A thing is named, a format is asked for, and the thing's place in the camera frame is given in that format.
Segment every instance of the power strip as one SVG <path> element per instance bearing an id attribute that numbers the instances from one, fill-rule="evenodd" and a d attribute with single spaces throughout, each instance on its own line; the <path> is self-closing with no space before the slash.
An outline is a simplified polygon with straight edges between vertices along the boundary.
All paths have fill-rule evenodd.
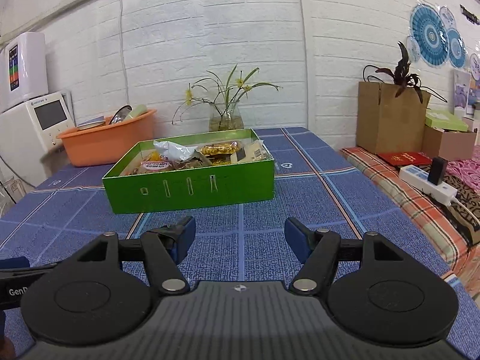
<path id="1" fill-rule="evenodd" d="M 414 165 L 400 168 L 399 177 L 445 206 L 451 205 L 452 200 L 457 195 L 457 190 L 445 182 L 442 182 L 440 185 L 432 184 L 427 180 L 428 173 Z"/>

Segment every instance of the light green box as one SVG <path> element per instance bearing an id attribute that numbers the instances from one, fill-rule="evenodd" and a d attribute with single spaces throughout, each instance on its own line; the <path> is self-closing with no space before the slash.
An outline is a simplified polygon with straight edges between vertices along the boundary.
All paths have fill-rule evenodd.
<path id="1" fill-rule="evenodd" d="M 427 109 L 425 125 L 445 130 L 468 131 L 469 126 L 455 115 L 440 109 Z"/>
<path id="2" fill-rule="evenodd" d="M 258 137 L 248 128 L 155 140 L 191 146 L 241 139 L 254 141 Z M 257 162 L 120 176 L 142 151 L 155 148 L 153 142 L 138 142 L 102 178 L 114 213 L 183 210 L 274 197 L 274 160 L 270 153 L 268 159 Z"/>

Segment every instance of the red plaid cloth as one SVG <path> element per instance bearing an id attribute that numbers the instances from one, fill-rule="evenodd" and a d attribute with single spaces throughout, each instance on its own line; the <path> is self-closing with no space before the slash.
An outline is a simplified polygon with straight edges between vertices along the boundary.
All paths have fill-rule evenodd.
<path id="1" fill-rule="evenodd" d="M 465 240 L 432 202 L 398 178 L 398 171 L 360 147 L 340 154 L 397 204 L 450 265 L 470 295 L 480 292 L 480 244 L 468 248 Z"/>

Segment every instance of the silver bolt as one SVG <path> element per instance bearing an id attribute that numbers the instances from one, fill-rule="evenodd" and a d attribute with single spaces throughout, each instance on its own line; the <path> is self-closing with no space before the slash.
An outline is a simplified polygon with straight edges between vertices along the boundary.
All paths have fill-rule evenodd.
<path id="1" fill-rule="evenodd" d="M 299 291 L 311 291 L 317 287 L 317 283 L 310 279 L 298 279 L 293 282 L 293 286 Z"/>
<path id="2" fill-rule="evenodd" d="M 185 287 L 185 282 L 180 279 L 168 279 L 162 283 L 162 287 L 167 291 L 180 291 Z"/>

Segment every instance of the brown paper bag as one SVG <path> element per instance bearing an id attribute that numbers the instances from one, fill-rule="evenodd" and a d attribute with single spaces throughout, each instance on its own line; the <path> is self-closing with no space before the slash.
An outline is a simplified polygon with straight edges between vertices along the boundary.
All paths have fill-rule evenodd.
<path id="1" fill-rule="evenodd" d="M 395 98 L 398 85 L 358 83 L 357 145 L 370 153 L 419 152 L 430 93 L 423 104 L 413 88 Z"/>

